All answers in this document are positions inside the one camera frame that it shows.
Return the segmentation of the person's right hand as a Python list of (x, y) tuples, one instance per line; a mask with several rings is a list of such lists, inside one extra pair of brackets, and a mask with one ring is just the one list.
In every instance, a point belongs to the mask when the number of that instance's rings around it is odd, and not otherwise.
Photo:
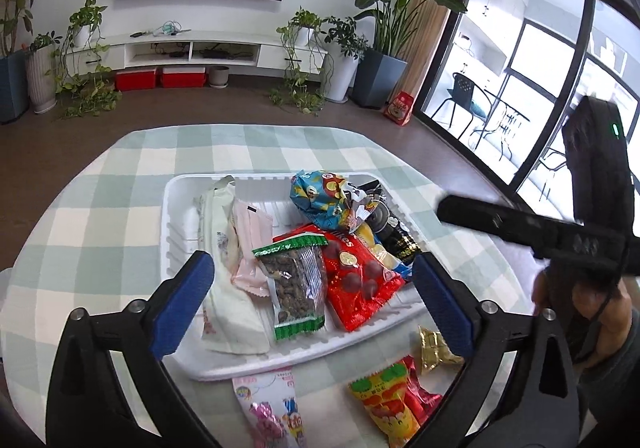
[(634, 305), (625, 280), (620, 279), (617, 289), (607, 301), (608, 294), (577, 283), (573, 288), (573, 307), (579, 315), (593, 320), (598, 317), (600, 332), (592, 355), (580, 365), (590, 368), (616, 354), (625, 344), (632, 326)]

